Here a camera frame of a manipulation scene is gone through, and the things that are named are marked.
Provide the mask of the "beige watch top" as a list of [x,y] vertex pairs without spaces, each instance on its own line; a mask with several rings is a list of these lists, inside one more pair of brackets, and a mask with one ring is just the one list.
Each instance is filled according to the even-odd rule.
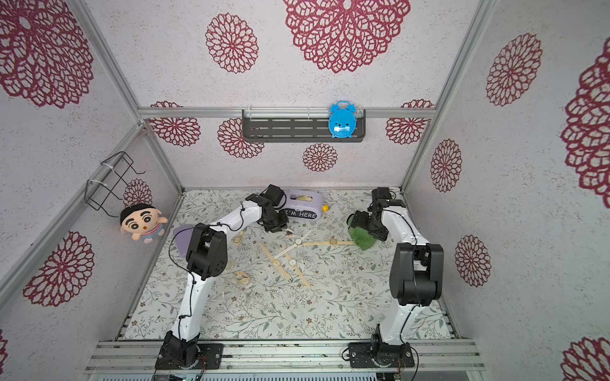
[[248,286],[251,283],[251,278],[244,271],[236,271],[234,273],[234,280],[243,286]]

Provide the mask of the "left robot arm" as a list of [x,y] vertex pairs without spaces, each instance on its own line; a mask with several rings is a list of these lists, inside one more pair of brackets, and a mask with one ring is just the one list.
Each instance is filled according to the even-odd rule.
[[198,223],[187,247],[184,267],[187,275],[184,298],[172,328],[166,333],[159,358],[170,360],[179,368],[192,366],[199,357],[201,319],[214,281],[228,264],[228,244],[249,225],[256,223],[268,233],[280,232],[288,225],[282,209],[286,193],[275,185],[252,194],[220,219]]

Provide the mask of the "beige watch short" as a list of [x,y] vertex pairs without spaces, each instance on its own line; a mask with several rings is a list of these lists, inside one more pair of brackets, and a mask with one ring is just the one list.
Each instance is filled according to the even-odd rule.
[[244,240],[244,234],[245,234],[245,231],[242,230],[237,235],[235,235],[233,238],[233,243],[236,245],[242,244],[243,240]]

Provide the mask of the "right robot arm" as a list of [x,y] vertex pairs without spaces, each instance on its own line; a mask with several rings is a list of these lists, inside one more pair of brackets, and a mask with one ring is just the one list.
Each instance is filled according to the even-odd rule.
[[442,295],[443,247],[430,243],[417,230],[407,204],[387,187],[372,190],[371,204],[350,216],[348,226],[378,241],[392,238],[396,243],[389,274],[393,302],[372,336],[371,354],[379,364],[407,359],[412,351],[406,334],[424,309]]

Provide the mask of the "beige watch long diagonal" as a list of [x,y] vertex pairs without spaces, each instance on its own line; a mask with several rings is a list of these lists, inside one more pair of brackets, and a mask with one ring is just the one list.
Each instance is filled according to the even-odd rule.
[[261,248],[261,250],[263,251],[263,253],[268,257],[269,261],[271,262],[271,264],[273,265],[274,268],[276,268],[276,270],[287,280],[287,281],[291,281],[292,277],[288,274],[288,272],[284,269],[284,267],[282,266],[281,262],[276,259],[271,252],[265,247],[265,245],[260,242],[259,246]]

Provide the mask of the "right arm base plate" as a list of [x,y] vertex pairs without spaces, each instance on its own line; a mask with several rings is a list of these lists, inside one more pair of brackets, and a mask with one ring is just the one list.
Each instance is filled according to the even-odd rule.
[[351,368],[414,368],[416,360],[408,344],[348,344]]

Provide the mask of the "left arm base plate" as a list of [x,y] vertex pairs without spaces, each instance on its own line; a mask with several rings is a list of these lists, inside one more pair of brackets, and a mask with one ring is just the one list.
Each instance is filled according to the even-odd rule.
[[222,361],[224,345],[203,344],[163,344],[155,363],[160,370],[218,370]]

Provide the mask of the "white strap watch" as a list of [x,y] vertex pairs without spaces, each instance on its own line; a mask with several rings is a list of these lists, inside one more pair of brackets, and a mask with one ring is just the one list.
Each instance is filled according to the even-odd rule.
[[310,235],[311,235],[311,230],[308,230],[304,235],[296,238],[295,241],[293,242],[293,244],[289,245],[289,247],[287,247],[286,249],[283,249],[281,252],[279,252],[277,255],[275,255],[274,258],[279,259],[281,257],[284,257],[285,255],[289,254],[289,252],[292,251],[293,249],[296,249],[299,246],[302,246]]

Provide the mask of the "green cleaning cloth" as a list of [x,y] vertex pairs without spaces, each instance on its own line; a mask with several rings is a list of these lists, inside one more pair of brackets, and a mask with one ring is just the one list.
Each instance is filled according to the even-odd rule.
[[364,230],[363,228],[360,227],[352,227],[351,226],[351,222],[354,219],[354,214],[351,214],[348,219],[346,220],[346,223],[348,225],[348,233],[349,236],[351,238],[351,241],[357,246],[359,247],[359,249],[361,249],[362,251],[366,251],[371,249],[375,243],[377,242],[377,239],[373,236],[371,236],[366,230]]

